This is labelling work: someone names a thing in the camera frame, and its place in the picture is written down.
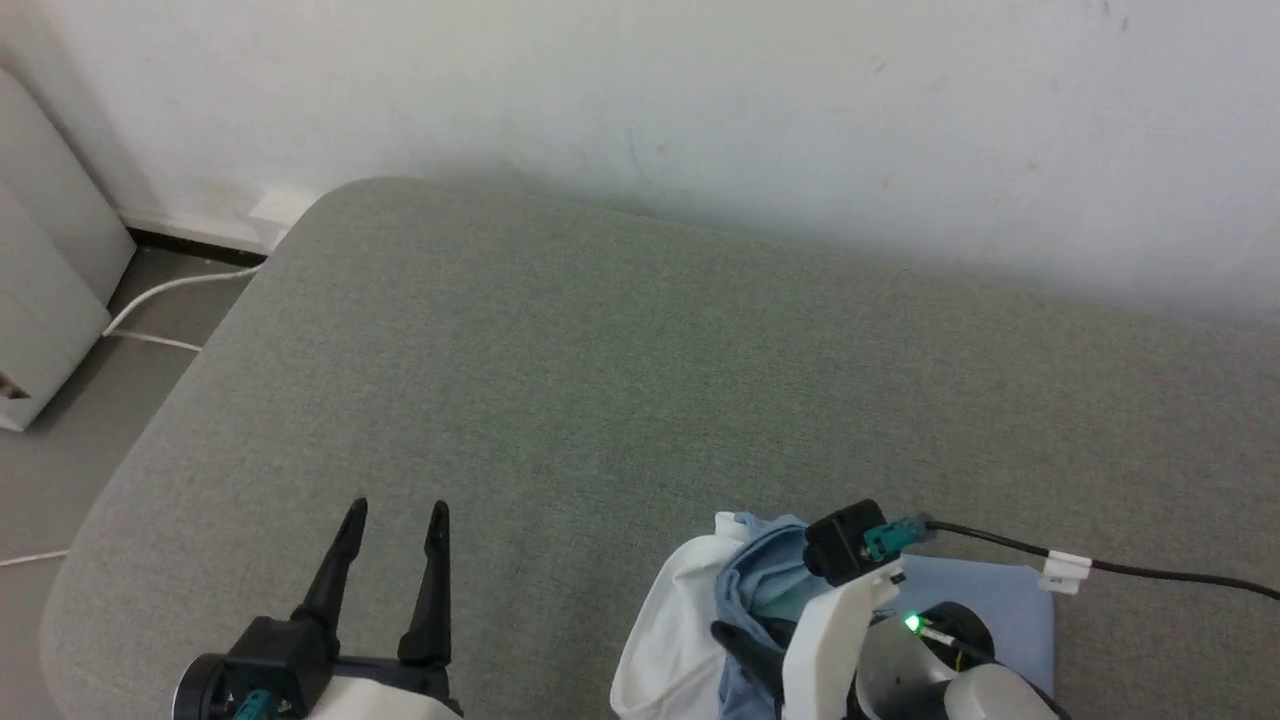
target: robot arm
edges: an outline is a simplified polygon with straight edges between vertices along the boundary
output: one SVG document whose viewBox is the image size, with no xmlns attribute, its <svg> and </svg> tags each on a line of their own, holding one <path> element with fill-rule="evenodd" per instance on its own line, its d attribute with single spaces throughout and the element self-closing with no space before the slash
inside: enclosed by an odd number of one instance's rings
<svg viewBox="0 0 1280 720">
<path fill-rule="evenodd" d="M 810 525 L 805 565 L 832 588 L 805 605 L 785 653 L 759 647 L 737 628 L 713 625 L 713 637 L 769 689 L 785 720 L 1057 717 L 1012 670 L 998 664 L 957 670 L 941 661 L 938 643 L 925 644 L 919 624 L 877 621 L 877 609 L 897 597 L 897 585 L 908 579 L 901 550 L 933 537 L 927 520 L 890 523 L 874 501 L 864 500 Z M 977 616 L 972 620 L 980 625 Z M 950 637 L 925 626 L 928 634 Z"/>
<path fill-rule="evenodd" d="M 397 659 L 339 655 L 347 570 L 360 553 L 369 503 L 352 503 L 288 620 L 255 618 L 227 655 L 202 655 L 174 693 L 174 720 L 454 720 L 449 638 L 449 506 L 436 502 L 426 570 Z"/>
</svg>

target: baseboard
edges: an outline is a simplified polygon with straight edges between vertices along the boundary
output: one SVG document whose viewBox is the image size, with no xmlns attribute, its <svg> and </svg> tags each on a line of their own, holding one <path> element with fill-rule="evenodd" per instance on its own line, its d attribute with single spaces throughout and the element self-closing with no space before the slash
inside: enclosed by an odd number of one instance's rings
<svg viewBox="0 0 1280 720">
<path fill-rule="evenodd" d="M 260 256 L 269 252 L 266 245 L 259 238 L 257 231 L 247 223 L 218 223 L 202 218 L 160 215 L 128 208 L 116 208 L 115 214 L 120 217 L 125 227 L 136 231 Z"/>
<path fill-rule="evenodd" d="M 233 250 L 220 245 L 210 245 L 207 242 L 174 237 L 172 234 L 145 231 L 128 225 L 125 225 L 125 228 L 133 237 L 133 242 L 137 242 L 140 247 L 159 247 L 160 250 L 169 250 L 172 252 L 204 258 L 206 260 L 216 260 L 219 263 L 227 263 L 228 265 L 236 265 L 239 268 L 252 268 L 253 265 L 261 265 L 262 261 L 266 260 L 266 255 L 262 252 Z"/>
</svg>

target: white cable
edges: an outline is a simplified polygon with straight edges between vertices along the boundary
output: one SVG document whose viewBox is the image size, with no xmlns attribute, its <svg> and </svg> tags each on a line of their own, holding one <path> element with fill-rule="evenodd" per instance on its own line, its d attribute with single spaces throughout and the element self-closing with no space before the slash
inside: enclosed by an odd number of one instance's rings
<svg viewBox="0 0 1280 720">
<path fill-rule="evenodd" d="M 26 555 L 23 557 L 10 557 L 9 560 L 0 560 L 0 568 L 9 568 L 13 565 L 23 565 L 26 562 L 35 562 L 37 560 L 52 560 L 54 557 L 65 557 L 69 550 L 59 550 L 56 552 L 41 552 L 40 555 Z"/>
<path fill-rule="evenodd" d="M 154 342 L 156 345 L 168 345 L 169 347 L 180 347 L 183 350 L 189 350 L 192 352 L 200 352 L 204 347 L 198 345 L 191 345 L 189 342 L 182 342 L 180 340 L 169 340 L 166 337 L 157 337 L 154 334 L 136 333 L 132 331 L 114 331 L 110 337 L 128 337 L 133 340 L 141 340 L 142 342 Z"/>
<path fill-rule="evenodd" d="M 940 633 L 940 632 L 934 630 L 933 628 L 931 628 L 928 625 L 923 625 L 923 624 L 920 625 L 920 629 L 918 629 L 915 632 L 915 634 L 920 635 L 922 638 L 929 638 L 931 641 L 933 641 L 936 643 L 945 644 L 947 647 L 954 646 L 955 642 L 956 642 L 956 639 L 952 638 L 951 635 Z"/>
<path fill-rule="evenodd" d="M 236 270 L 234 273 L 216 273 L 216 274 L 212 274 L 212 275 L 196 275 L 193 278 L 179 278 L 179 279 L 175 279 L 175 281 L 169 281 L 166 283 L 160 283 L 160 284 L 155 286 L 154 288 L 143 292 L 142 295 L 134 297 L 128 305 L 125 305 L 124 310 L 120 310 L 120 314 L 116 315 L 115 319 L 111 320 L 111 323 L 109 325 L 106 325 L 105 331 L 102 331 L 102 337 L 106 337 L 106 336 L 111 334 L 115 331 L 115 328 L 120 327 L 120 323 L 124 322 L 124 318 L 127 318 L 129 315 L 129 313 L 134 311 L 138 307 L 138 305 L 142 305 L 145 301 L 155 297 L 156 295 L 159 295 L 159 293 L 161 293 L 161 292 L 164 292 L 166 290 L 172 290 L 172 288 L 175 288 L 175 287 L 182 287 L 184 284 L 196 284 L 196 283 L 207 283 L 207 282 L 216 282 L 216 281 L 232 281 L 232 279 L 236 279 L 236 278 L 247 278 L 247 277 L 252 275 L 253 273 L 256 273 L 259 268 L 261 268 L 261 265 L 255 265 L 252 268 L 244 268 L 243 270 Z"/>
</svg>

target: white radiator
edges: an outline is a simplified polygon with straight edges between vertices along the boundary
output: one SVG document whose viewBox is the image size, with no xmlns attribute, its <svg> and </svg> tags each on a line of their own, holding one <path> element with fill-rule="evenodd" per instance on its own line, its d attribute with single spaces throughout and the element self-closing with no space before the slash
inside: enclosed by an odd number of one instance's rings
<svg viewBox="0 0 1280 720">
<path fill-rule="evenodd" d="M 49 118 L 0 70 L 0 428 L 24 429 L 93 346 L 133 251 Z"/>
</svg>

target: black cable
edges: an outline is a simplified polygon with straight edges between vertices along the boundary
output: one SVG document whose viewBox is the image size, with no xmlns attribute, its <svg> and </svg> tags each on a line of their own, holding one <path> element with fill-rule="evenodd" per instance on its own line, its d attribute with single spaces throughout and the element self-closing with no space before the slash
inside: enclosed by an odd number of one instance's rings
<svg viewBox="0 0 1280 720">
<path fill-rule="evenodd" d="M 942 530 L 947 533 L 968 536 L 970 538 L 978 538 L 982 541 L 993 542 L 996 544 L 1002 544 L 1005 547 L 1011 547 L 1014 550 L 1020 550 L 1023 552 L 1029 552 L 1030 555 L 1038 555 L 1039 557 L 1048 557 L 1048 548 L 1025 543 L 1021 541 L 1015 541 L 1012 538 L 1006 538 L 1004 536 L 997 536 L 995 533 L 988 533 L 986 530 L 977 530 L 974 528 L 966 528 L 964 525 L 956 525 L 954 523 L 941 523 L 937 520 L 929 520 L 924 524 L 924 527 L 931 530 Z M 1093 562 L 1092 568 L 1094 570 L 1116 573 L 1119 575 L 1133 575 L 1135 578 L 1152 578 L 1156 580 L 1178 580 L 1181 583 L 1199 583 L 1204 585 L 1220 585 L 1225 588 L 1236 588 L 1242 591 L 1254 592 L 1263 597 L 1270 597 L 1271 600 L 1280 600 L 1280 591 L 1271 589 L 1266 585 L 1260 585 L 1258 583 L 1251 583 L 1248 580 L 1226 578 L 1224 575 L 1204 575 L 1201 573 L 1175 573 L 1172 570 L 1153 570 L 1151 568 L 1135 568 L 1133 565 L 1120 565 L 1119 562 L 1107 562 L 1105 560 L 1093 560 L 1092 562 Z"/>
<path fill-rule="evenodd" d="M 1032 555 L 1038 555 L 1041 557 L 1048 557 L 1047 547 L 1039 547 L 1038 544 L 1030 544 L 1021 541 L 1015 541 L 1014 538 L 1006 538 L 1005 536 L 997 536 L 996 533 L 988 533 L 987 530 L 975 530 L 973 528 L 966 528 L 964 525 L 942 523 L 938 520 L 929 520 L 924 523 L 924 527 L 929 530 L 943 530 L 947 533 L 956 533 L 957 536 L 969 536 L 972 538 L 993 542 L 996 544 L 1002 544 L 1005 547 L 1011 547 L 1014 550 L 1020 550 L 1023 552 L 1029 552 Z"/>
<path fill-rule="evenodd" d="M 1042 701 L 1044 701 L 1044 705 L 1047 705 L 1048 708 L 1052 710 L 1061 720 L 1071 720 L 1071 714 L 1070 712 L 1068 712 L 1061 705 L 1059 705 L 1057 701 L 1055 701 L 1053 698 L 1051 698 L 1048 696 L 1048 693 L 1046 693 L 1044 691 L 1039 689 L 1039 687 L 1037 687 L 1036 683 L 1028 680 L 1021 673 L 1018 673 L 1012 667 L 1005 665 L 1004 662 L 996 660 L 995 657 L 987 655 L 986 652 L 978 650 L 977 647 L 974 647 L 974 646 L 972 646 L 972 644 L 969 644 L 966 642 L 955 639 L 954 637 L 951 637 L 951 647 L 955 648 L 955 650 L 959 650 L 960 652 L 964 652 L 969 657 L 977 660 L 979 665 L 1000 665 L 1001 667 L 1009 670 L 1010 673 L 1016 674 L 1019 678 L 1023 679 L 1024 683 L 1027 683 L 1028 685 L 1030 685 L 1030 688 L 1033 691 L 1036 691 L 1036 694 L 1038 694 L 1039 698 Z"/>
</svg>

